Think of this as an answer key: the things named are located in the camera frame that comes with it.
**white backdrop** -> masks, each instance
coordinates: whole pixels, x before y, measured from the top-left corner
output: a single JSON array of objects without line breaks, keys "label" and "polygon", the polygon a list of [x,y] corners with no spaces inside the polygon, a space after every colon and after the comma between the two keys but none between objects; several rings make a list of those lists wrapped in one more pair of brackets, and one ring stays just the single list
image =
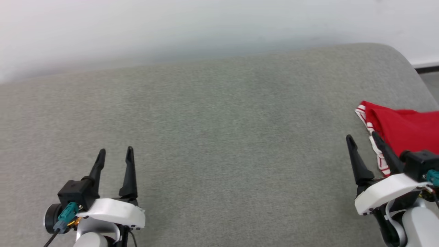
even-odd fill
[{"label": "white backdrop", "polygon": [[438,0],[1,0],[0,82],[355,42],[439,64]]}]

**robotic arm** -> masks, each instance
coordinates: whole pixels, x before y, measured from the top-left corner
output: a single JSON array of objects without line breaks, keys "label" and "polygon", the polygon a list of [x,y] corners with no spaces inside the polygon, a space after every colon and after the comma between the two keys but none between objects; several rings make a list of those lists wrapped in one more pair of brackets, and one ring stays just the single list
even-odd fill
[{"label": "robotic arm", "polygon": [[90,175],[80,181],[69,180],[58,192],[60,203],[46,211],[44,226],[53,234],[76,231],[74,247],[126,247],[132,230],[145,227],[145,214],[137,204],[134,151],[128,147],[123,186],[117,198],[100,198],[99,180],[104,168],[105,149],[101,149]]},{"label": "robotic arm", "polygon": [[405,151],[398,158],[377,132],[372,136],[392,175],[375,179],[364,165],[352,136],[346,137],[358,185],[358,214],[375,216],[388,247],[439,246],[439,218],[425,203],[436,202],[439,207],[439,156],[425,150]]}]

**red cloth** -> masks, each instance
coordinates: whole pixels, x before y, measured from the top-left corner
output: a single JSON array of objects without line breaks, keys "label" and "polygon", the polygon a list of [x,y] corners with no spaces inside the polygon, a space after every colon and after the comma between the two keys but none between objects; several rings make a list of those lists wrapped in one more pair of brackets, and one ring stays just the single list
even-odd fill
[{"label": "red cloth", "polygon": [[439,154],[439,111],[393,110],[367,101],[361,102],[355,111],[369,132],[377,131],[396,155],[404,150],[424,149]]}]

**red and white striped edge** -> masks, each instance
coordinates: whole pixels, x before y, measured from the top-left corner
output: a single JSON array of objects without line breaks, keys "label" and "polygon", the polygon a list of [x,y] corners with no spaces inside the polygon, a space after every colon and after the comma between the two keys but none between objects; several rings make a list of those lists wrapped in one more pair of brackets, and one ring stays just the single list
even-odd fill
[{"label": "red and white striped edge", "polygon": [[360,120],[363,122],[363,124],[366,126],[367,130],[369,131],[369,140],[372,144],[372,149],[375,151],[375,153],[377,154],[377,164],[378,164],[378,168],[381,170],[381,172],[384,174],[384,176],[389,176],[390,175],[390,169],[389,166],[387,165],[383,154],[381,153],[381,151],[378,149],[377,145],[375,144],[375,140],[372,137],[372,132],[375,130],[374,126],[371,122],[367,122],[366,121],[366,106],[365,105],[359,105],[356,109],[355,109],[355,113],[357,114],[357,116],[360,118]]}]

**red garment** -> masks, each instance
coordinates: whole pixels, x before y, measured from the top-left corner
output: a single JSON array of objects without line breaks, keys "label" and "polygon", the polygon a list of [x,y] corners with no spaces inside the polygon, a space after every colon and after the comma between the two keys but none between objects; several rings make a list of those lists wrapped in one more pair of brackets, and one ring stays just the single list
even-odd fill
[{"label": "red garment", "polygon": [[[404,150],[417,152],[425,149],[439,154],[439,111],[393,110],[363,101],[355,112],[369,133],[377,131],[396,155]],[[370,140],[377,153],[378,167],[384,175],[390,175],[389,167],[371,136]]]}]

